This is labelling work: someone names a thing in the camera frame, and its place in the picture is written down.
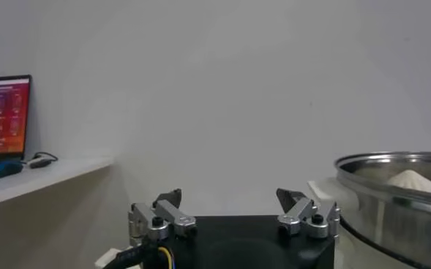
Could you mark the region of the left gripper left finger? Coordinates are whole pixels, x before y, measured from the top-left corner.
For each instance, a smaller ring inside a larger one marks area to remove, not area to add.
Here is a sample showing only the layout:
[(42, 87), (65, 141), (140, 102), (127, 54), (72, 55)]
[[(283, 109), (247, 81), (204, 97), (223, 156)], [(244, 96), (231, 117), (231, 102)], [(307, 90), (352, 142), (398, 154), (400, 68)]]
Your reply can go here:
[(151, 206), (133, 203), (128, 211), (128, 230), (131, 246), (145, 240), (162, 241), (174, 235), (192, 239), (197, 235), (197, 221), (179, 210), (182, 190), (174, 189), (159, 194)]

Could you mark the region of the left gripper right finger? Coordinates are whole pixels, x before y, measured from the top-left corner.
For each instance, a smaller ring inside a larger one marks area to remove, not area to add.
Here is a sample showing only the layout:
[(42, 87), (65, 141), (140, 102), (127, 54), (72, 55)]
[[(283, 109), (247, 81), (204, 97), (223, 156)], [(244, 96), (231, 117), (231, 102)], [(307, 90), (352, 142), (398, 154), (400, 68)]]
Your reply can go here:
[(277, 189), (276, 196), (284, 211), (277, 223), (288, 236), (303, 232), (309, 238), (338, 237), (340, 209), (336, 202), (317, 205), (302, 192), (287, 189)]

